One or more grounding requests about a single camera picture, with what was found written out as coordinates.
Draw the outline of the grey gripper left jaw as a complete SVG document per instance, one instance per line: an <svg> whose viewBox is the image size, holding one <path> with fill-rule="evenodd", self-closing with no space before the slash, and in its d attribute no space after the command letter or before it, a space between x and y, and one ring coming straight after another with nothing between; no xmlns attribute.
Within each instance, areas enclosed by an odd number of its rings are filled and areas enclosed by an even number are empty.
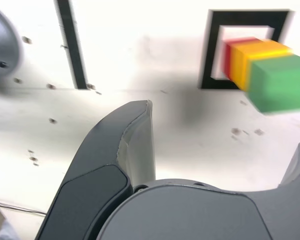
<svg viewBox="0 0 300 240"><path fill-rule="evenodd" d="M128 102L100 120L77 150L36 235L94 240L134 187L156 178L153 104Z"/></svg>

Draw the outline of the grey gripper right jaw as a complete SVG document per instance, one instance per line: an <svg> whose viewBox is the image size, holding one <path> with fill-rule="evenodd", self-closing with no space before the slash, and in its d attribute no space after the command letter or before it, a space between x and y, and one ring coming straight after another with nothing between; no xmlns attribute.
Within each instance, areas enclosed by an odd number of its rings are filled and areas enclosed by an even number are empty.
<svg viewBox="0 0 300 240"><path fill-rule="evenodd" d="M125 200L99 240L300 240L300 143L277 188L157 181Z"/></svg>

